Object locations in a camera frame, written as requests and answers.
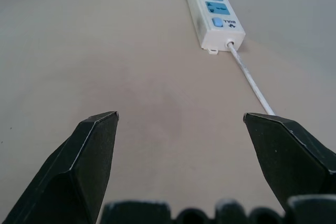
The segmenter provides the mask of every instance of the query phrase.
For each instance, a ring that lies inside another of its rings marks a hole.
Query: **white power strip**
[[[245,32],[228,0],[187,0],[199,43],[209,54],[238,50]]]

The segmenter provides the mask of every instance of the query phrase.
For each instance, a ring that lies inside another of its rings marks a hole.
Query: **power cord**
[[[259,102],[261,103],[261,105],[264,107],[265,111],[267,112],[267,114],[269,115],[275,115],[274,111],[272,110],[272,108],[269,106],[268,102],[266,101],[265,97],[262,95],[261,91],[259,90],[258,86],[256,85],[256,83],[254,82],[250,72],[247,70],[247,67],[245,66],[245,64],[243,63],[241,57],[239,56],[239,54],[237,53],[237,51],[235,50],[235,48],[233,47],[233,43],[229,42],[227,44],[227,47],[230,49],[231,53],[233,54],[233,56],[236,59],[236,62],[238,63],[238,65],[240,66],[240,69],[243,71],[248,83],[250,83],[251,88],[254,91],[254,94],[256,94],[257,98],[259,99]]]

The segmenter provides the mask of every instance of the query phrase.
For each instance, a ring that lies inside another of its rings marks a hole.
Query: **tabletop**
[[[275,113],[336,151],[336,0],[229,1]],[[113,110],[105,202],[282,212],[243,123],[262,106],[230,53],[200,48],[186,0],[0,0],[0,47],[0,219],[81,120]]]

